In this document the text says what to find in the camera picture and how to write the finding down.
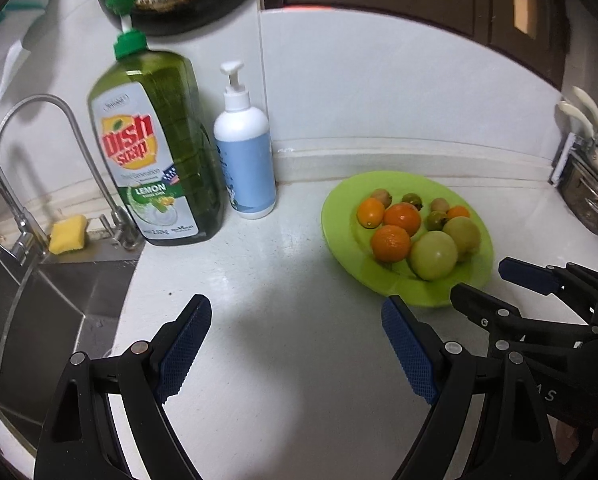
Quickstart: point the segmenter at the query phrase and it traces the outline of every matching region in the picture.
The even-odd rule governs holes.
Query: robotic hand
[[[480,357],[459,342],[443,343],[398,296],[388,298],[385,332],[414,392],[431,405],[393,480],[444,478],[475,394],[485,394],[484,404],[461,480],[598,480],[598,273],[512,258],[499,272],[555,294],[586,324],[525,319],[511,304],[457,285],[454,308],[489,332],[488,355]],[[162,405],[179,392],[211,316],[207,298],[195,296],[150,342],[105,359],[73,354],[44,422],[34,479],[131,479],[108,403],[108,394],[119,394],[151,479],[201,480]],[[578,445],[565,465],[547,415],[576,429]]]

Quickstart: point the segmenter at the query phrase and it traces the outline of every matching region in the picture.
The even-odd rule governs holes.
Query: white pump dispenser
[[[227,112],[238,112],[250,108],[250,93],[244,85],[239,84],[239,70],[243,61],[228,61],[221,64],[221,73],[230,78],[230,86],[225,88],[223,98]]]
[[[215,139],[230,203],[240,216],[254,220],[275,207],[277,189],[268,118],[250,105],[250,94],[239,84],[242,68],[243,61],[221,64],[230,86],[223,94],[225,111],[215,121]]]

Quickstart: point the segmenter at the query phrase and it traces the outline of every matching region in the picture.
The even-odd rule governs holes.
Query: tangerine
[[[357,220],[366,229],[378,227],[383,220],[385,207],[380,200],[370,197],[366,198],[357,209]]]
[[[462,205],[456,205],[456,206],[448,209],[448,212],[446,213],[446,215],[448,217],[448,220],[450,220],[452,218],[456,218],[458,216],[465,216],[467,218],[470,218],[470,211],[468,211],[468,208],[466,208]]]
[[[396,225],[379,227],[370,240],[375,258],[385,264],[395,264],[410,253],[410,235]]]
[[[386,209],[383,224],[399,226],[414,236],[421,227],[421,215],[412,204],[400,202]]]

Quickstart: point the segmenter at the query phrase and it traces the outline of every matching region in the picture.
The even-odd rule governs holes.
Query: green pump cap
[[[121,27],[123,33],[117,38],[115,43],[115,57],[117,60],[129,56],[135,52],[141,52],[148,49],[146,35],[132,28],[130,22],[130,11],[135,7],[137,0],[106,0],[106,7],[121,18]]]

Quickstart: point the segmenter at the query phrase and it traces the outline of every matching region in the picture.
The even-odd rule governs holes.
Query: blue label
[[[217,140],[230,203],[241,213],[258,213],[275,203],[270,133],[254,139]]]

